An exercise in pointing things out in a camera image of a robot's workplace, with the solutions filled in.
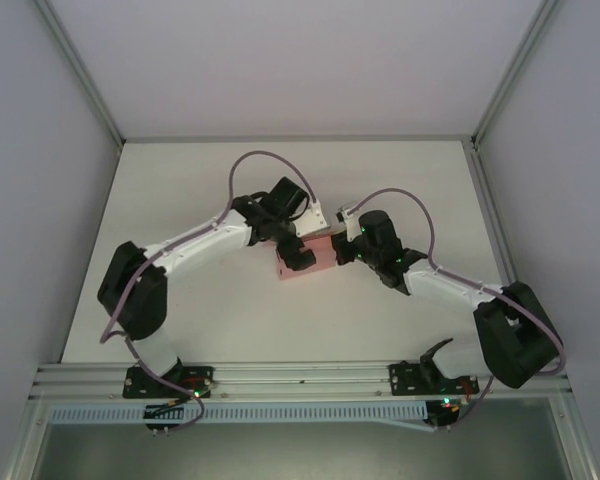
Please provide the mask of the pink paper box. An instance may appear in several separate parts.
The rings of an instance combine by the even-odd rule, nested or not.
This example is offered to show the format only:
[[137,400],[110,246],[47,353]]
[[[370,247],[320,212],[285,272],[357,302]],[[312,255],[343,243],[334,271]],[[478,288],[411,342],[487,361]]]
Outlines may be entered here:
[[317,273],[337,266],[336,253],[332,248],[331,239],[328,235],[309,237],[304,240],[305,247],[311,250],[315,256],[315,263],[306,269],[294,271],[288,267],[282,257],[276,253],[276,274],[281,281],[299,278],[309,274]]

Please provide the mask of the black right controller board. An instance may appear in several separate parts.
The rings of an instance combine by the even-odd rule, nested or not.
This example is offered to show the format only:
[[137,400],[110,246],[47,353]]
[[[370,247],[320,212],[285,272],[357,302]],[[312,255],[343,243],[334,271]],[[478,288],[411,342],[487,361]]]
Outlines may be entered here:
[[460,400],[444,398],[426,401],[427,418],[424,422],[434,428],[446,428],[456,423],[463,405]]

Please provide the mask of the black controller board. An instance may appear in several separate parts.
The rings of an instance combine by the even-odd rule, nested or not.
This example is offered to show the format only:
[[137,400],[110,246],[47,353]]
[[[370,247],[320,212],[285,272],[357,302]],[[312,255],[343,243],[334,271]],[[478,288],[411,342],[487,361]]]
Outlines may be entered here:
[[463,405],[460,400],[444,398],[426,401],[427,418],[424,422],[434,428],[446,428],[456,423]]
[[171,433],[192,426],[204,418],[205,405],[199,403],[196,411],[188,402],[171,401],[165,404],[148,405],[143,412],[143,422],[153,436]]

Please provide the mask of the black left controller board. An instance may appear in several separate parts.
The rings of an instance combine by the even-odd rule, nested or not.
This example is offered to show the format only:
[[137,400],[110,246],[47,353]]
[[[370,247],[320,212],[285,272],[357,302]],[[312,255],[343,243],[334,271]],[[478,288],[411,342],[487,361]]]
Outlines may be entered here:
[[205,405],[199,403],[196,411],[188,402],[171,401],[165,404],[148,405],[143,412],[143,422],[153,436],[171,433],[192,426],[204,418]]

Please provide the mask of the aluminium table side rail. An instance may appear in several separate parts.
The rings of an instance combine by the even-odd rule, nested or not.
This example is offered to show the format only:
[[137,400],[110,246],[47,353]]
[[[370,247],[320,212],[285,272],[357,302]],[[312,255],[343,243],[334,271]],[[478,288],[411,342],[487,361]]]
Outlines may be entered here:
[[488,178],[479,149],[471,137],[463,141],[463,149],[490,245],[496,259],[499,276],[505,284],[511,284],[518,279],[519,275],[511,253],[510,242],[506,237],[494,188]]

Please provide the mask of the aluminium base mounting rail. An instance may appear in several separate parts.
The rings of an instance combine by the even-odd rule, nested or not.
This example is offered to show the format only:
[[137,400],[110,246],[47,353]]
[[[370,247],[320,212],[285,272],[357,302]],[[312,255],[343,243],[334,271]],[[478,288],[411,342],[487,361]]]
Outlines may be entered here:
[[[395,400],[389,360],[366,362],[213,363],[212,402]],[[126,364],[49,364],[38,368],[28,399],[122,401]]]

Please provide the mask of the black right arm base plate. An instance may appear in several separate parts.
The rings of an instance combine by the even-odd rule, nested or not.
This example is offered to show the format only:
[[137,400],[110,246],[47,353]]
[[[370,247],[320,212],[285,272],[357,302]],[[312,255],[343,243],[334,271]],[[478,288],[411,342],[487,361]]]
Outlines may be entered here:
[[477,380],[469,376],[446,378],[433,364],[402,361],[389,365],[388,375],[393,396],[468,395],[473,397],[480,393]]

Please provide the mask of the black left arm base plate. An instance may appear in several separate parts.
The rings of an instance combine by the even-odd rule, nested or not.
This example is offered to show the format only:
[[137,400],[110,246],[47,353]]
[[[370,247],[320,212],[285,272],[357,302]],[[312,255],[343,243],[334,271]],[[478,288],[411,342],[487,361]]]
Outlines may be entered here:
[[[209,390],[214,386],[214,368],[177,364],[164,379],[202,398],[209,398]],[[183,397],[183,394],[156,381],[140,366],[133,366],[126,372],[122,396],[125,399],[166,399]]]

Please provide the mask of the aluminium frame corner post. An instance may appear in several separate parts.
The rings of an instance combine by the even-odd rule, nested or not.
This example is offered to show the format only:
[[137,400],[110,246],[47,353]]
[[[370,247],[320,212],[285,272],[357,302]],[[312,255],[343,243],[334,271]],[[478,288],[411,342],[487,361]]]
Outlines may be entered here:
[[476,152],[480,150],[481,144],[504,108],[509,95],[513,92],[526,65],[563,3],[564,0],[541,0],[471,135],[472,145]]
[[125,144],[125,138],[121,134],[110,109],[99,92],[94,79],[89,73],[81,55],[71,40],[67,29],[63,25],[59,14],[53,6],[52,0],[32,0],[39,11],[47,29],[59,47],[63,58],[68,63],[71,71],[76,76],[82,91],[86,95],[94,114],[108,132],[112,141],[119,151]]

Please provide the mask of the aluminium lower frame beam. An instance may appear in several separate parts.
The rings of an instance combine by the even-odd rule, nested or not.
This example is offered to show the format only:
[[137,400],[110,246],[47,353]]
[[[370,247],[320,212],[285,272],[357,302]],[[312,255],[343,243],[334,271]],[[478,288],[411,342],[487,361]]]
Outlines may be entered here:
[[573,393],[559,390],[549,403],[571,480],[600,480],[600,470]]
[[12,454],[2,480],[31,480],[46,435],[51,407],[42,399],[28,400]]

